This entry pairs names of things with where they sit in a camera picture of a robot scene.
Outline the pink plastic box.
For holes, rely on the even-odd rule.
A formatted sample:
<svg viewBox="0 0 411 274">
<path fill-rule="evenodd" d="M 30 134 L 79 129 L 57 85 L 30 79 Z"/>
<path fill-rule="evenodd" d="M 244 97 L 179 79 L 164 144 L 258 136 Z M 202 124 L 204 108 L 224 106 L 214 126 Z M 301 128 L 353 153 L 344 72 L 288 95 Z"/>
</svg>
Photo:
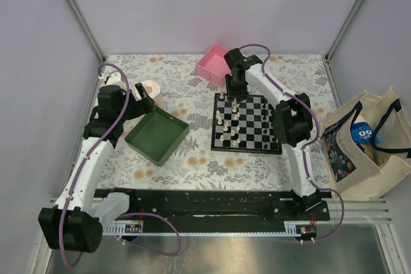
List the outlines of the pink plastic box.
<svg viewBox="0 0 411 274">
<path fill-rule="evenodd" d="M 225 47 L 213 45 L 195 65 L 197 76 L 218 87 L 225 87 L 225 76 L 231 72 L 224 59 L 227 52 Z"/>
</svg>

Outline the green plastic tray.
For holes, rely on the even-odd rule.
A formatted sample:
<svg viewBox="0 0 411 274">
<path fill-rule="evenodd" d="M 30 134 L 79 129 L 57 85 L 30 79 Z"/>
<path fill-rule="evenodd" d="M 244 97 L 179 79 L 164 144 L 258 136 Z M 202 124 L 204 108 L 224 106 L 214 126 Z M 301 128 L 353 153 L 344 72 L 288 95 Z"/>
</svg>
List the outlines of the green plastic tray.
<svg viewBox="0 0 411 274">
<path fill-rule="evenodd" d="M 189 124 L 159 107 L 146 114 L 125 142 L 156 166 L 163 166 L 189 133 Z"/>
</svg>

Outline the black white chess board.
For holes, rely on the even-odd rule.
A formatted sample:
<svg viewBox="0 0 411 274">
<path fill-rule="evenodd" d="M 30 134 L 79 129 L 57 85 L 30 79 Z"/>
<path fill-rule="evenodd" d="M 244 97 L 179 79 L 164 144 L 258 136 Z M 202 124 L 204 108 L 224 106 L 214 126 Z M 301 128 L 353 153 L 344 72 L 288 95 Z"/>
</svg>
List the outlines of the black white chess board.
<svg viewBox="0 0 411 274">
<path fill-rule="evenodd" d="M 229 101 L 224 93 L 214 95 L 211 150 L 281 155 L 274 135 L 274 108 L 261 95 Z"/>
</svg>

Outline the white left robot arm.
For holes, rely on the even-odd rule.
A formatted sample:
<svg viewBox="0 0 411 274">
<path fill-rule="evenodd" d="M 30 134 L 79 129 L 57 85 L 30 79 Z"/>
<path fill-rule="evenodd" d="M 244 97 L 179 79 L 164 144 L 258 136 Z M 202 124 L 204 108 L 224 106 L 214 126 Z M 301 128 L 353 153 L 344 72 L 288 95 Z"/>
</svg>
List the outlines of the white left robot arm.
<svg viewBox="0 0 411 274">
<path fill-rule="evenodd" d="M 134 96 L 119 73 L 102 78 L 105 84 L 84 128 L 72 175 L 54 206 L 39 213 L 39 225 L 53 250 L 93 253 L 103 231 L 119 215 L 133 219 L 139 214 L 138 202 L 125 193 L 110 193 L 99 205 L 92 202 L 103 168 L 124 132 L 124 123 L 153 112 L 154 100 L 141 83 L 135 85 L 139 94 Z"/>
</svg>

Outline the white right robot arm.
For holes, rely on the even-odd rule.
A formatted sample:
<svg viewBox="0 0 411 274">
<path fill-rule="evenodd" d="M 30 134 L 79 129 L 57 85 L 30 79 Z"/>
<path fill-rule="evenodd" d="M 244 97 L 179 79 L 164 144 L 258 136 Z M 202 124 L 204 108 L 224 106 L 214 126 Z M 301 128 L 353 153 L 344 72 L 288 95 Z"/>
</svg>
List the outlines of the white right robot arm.
<svg viewBox="0 0 411 274">
<path fill-rule="evenodd" d="M 256 55 L 244 56 L 236 48 L 226 52 L 223 58 L 230 70 L 225 82 L 231 99 L 245 99 L 251 86 L 274 108 L 274 135 L 284 146 L 290 161 L 292 212 L 298 219 L 308 219 L 321 202 L 319 189 L 313 181 L 310 158 L 311 131 L 319 123 L 311 111 L 309 97 L 305 93 L 296 94 L 280 83 Z"/>
</svg>

